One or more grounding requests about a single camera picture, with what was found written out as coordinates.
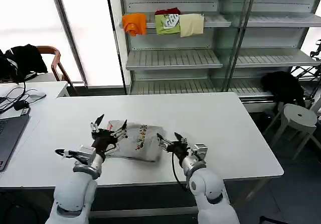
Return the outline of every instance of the laptop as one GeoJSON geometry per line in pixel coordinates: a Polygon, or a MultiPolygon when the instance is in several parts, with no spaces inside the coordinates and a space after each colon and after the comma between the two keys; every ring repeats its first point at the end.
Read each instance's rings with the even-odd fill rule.
{"type": "Polygon", "coordinates": [[[29,115],[0,119],[0,172],[7,167],[28,119],[29,115]]]}

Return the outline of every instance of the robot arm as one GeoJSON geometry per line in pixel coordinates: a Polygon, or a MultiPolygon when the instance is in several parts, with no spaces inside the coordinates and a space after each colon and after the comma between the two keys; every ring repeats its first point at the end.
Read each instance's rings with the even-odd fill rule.
{"type": "Polygon", "coordinates": [[[99,129],[103,115],[91,123],[94,143],[91,147],[81,146],[79,151],[56,150],[56,153],[77,161],[70,176],[57,185],[54,204],[46,224],[88,224],[88,217],[94,201],[97,182],[105,153],[116,148],[116,143],[126,135],[126,121],[116,131],[99,129]]]}
{"type": "MultiPolygon", "coordinates": [[[[88,224],[97,187],[95,180],[101,175],[105,153],[116,148],[118,141],[127,138],[126,121],[121,128],[111,131],[98,128],[102,118],[103,115],[91,123],[94,139],[91,147],[81,146],[79,151],[56,150],[57,154],[77,161],[70,176],[55,189],[54,204],[46,224],[88,224]]],[[[175,136],[177,141],[171,142],[157,135],[159,145],[179,159],[187,189],[195,196],[198,206],[198,223],[239,224],[235,210],[222,194],[223,180],[206,167],[207,147],[196,144],[191,148],[185,138],[177,133],[175,136]]]]}
{"type": "Polygon", "coordinates": [[[175,133],[175,136],[177,141],[171,142],[157,135],[159,145],[179,159],[186,176],[187,189],[194,195],[199,210],[198,223],[239,224],[235,210],[223,196],[223,179],[206,167],[204,159],[207,147],[203,144],[190,147],[181,135],[175,133]]]}

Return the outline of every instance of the computer mouse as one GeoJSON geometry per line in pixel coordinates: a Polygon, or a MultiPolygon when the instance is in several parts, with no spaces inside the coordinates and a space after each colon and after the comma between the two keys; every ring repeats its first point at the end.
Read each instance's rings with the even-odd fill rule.
{"type": "Polygon", "coordinates": [[[44,92],[39,91],[39,90],[29,91],[29,92],[27,92],[27,94],[29,95],[29,97],[32,100],[37,100],[37,99],[40,99],[40,98],[44,98],[46,96],[46,94],[44,92]]]}

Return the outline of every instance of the power adapter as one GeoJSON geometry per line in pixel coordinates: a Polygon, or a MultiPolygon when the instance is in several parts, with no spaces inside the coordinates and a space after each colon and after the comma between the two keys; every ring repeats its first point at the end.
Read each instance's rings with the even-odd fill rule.
{"type": "Polygon", "coordinates": [[[16,111],[21,110],[23,108],[28,108],[29,107],[29,103],[25,100],[19,100],[18,102],[14,103],[14,109],[16,111]]]}

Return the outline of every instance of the beige towel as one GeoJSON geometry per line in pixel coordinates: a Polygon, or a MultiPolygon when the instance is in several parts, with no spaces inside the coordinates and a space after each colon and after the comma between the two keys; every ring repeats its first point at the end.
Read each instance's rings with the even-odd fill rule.
{"type": "Polygon", "coordinates": [[[204,16],[200,14],[180,15],[181,37],[203,34],[204,16]]]}

